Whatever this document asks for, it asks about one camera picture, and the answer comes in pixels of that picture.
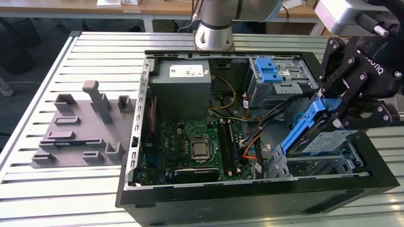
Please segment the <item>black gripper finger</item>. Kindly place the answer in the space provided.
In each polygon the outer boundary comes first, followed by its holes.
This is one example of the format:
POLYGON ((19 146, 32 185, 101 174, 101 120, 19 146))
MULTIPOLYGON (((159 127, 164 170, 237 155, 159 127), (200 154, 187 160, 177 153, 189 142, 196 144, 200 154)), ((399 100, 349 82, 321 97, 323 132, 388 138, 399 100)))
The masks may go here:
POLYGON ((355 103, 332 123, 335 128, 345 130, 401 126, 401 95, 355 103))
POLYGON ((349 99, 359 94, 368 79, 361 61, 361 54, 351 43, 339 37, 328 39, 319 81, 321 97, 349 99))

